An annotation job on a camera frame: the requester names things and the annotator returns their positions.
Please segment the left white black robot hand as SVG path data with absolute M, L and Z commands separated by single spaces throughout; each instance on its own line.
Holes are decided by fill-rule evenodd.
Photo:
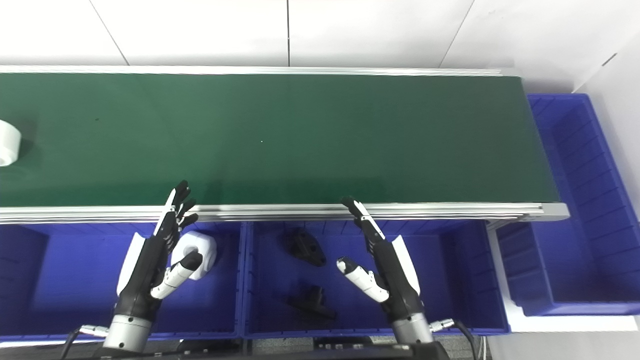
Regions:
M 179 182 L 170 192 L 153 235 L 142 243 L 130 278 L 119 294 L 115 316 L 155 321 L 162 301 L 202 265 L 203 255 L 193 250 L 167 266 L 183 228 L 199 218 L 196 213 L 185 215 L 196 204 L 195 199 L 188 199 L 190 193 L 187 180 Z

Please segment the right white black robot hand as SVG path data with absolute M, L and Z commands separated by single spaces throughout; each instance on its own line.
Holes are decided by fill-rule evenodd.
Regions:
M 342 256 L 336 260 L 340 273 L 381 306 L 393 328 L 424 319 L 425 306 L 420 298 L 418 275 L 403 237 L 398 235 L 394 240 L 388 240 L 365 205 L 357 199 L 345 196 L 341 203 L 361 229 L 366 251 L 372 256 L 378 272 L 366 270 L 350 257 Z

